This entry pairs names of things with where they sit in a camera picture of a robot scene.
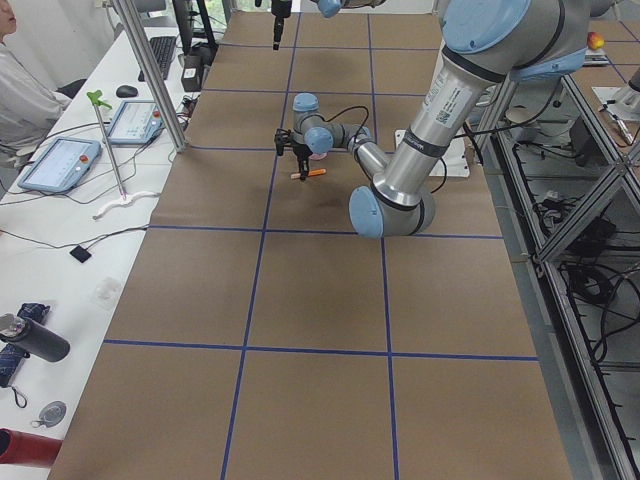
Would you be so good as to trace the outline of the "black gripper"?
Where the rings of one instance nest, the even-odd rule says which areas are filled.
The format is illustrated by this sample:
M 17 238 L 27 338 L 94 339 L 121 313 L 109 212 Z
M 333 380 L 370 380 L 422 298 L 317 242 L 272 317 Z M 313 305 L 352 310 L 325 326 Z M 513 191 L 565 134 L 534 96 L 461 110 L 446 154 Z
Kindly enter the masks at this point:
M 305 181 L 309 174 L 309 157 L 311 156 L 310 148 L 301 141 L 298 141 L 292 130 L 278 128 L 274 134 L 274 145 L 276 154 L 283 156 L 286 149 L 291 150 L 298 161 L 298 179 Z
M 279 50 L 284 32 L 285 19 L 289 18 L 292 10 L 291 0 L 271 0 L 270 11 L 275 17 L 273 26 L 272 49 Z

